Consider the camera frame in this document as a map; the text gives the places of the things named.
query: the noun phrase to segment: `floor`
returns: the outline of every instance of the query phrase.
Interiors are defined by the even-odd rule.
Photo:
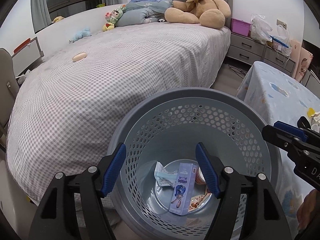
[[[226,58],[218,72],[216,81],[210,88],[235,96],[236,91],[244,78],[244,75],[237,75],[230,69],[230,67],[237,67],[244,72],[247,72],[250,68],[250,66],[247,64]]]

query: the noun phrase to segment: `white cabinet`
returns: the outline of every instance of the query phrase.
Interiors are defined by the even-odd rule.
[[[44,54],[40,49],[38,39],[35,37],[22,49],[12,56],[13,73],[14,76],[19,76],[24,72],[33,62],[38,58],[43,57]]]
[[[309,89],[318,98],[320,98],[320,81],[313,71],[307,70],[306,74],[303,76],[301,84]]]

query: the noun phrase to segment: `screw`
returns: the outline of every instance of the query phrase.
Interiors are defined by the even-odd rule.
[[[91,166],[91,167],[88,168],[88,171],[89,171],[90,173],[94,173],[94,172],[97,171],[97,167],[96,167],[96,166]]]
[[[263,173],[259,173],[259,179],[265,180],[267,177]]]
[[[61,179],[63,177],[63,173],[58,172],[55,177],[56,177],[56,179]]]
[[[226,173],[231,174],[231,173],[233,173],[233,168],[231,168],[231,167],[225,167],[225,168],[224,168],[224,171],[225,171]]]

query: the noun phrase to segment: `drawer handle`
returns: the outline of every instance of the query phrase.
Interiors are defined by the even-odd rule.
[[[241,57],[245,57],[247,59],[249,59],[249,57],[245,56],[245,55],[242,55],[242,54],[239,54]]]
[[[281,60],[280,60],[280,59],[278,59],[277,57],[276,57],[276,60],[277,60],[277,61],[280,61],[280,62],[281,62],[281,64],[284,64],[285,57],[283,58],[283,61],[281,61]]]
[[[248,46],[249,48],[252,48],[252,46],[251,45],[248,45],[248,44],[245,44],[245,43],[241,43],[242,45],[245,45],[245,46]]]

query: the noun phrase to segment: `yellow plush toy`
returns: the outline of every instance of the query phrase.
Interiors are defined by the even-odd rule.
[[[103,27],[102,27],[102,31],[109,31],[115,28],[115,25],[113,23],[106,23]]]
[[[188,23],[220,29],[225,19],[231,16],[228,3],[224,0],[173,1],[173,7],[165,11],[164,18],[169,23]]]
[[[64,18],[62,16],[55,17],[54,20],[53,20],[53,23],[56,23],[56,22],[61,21],[63,19]]]

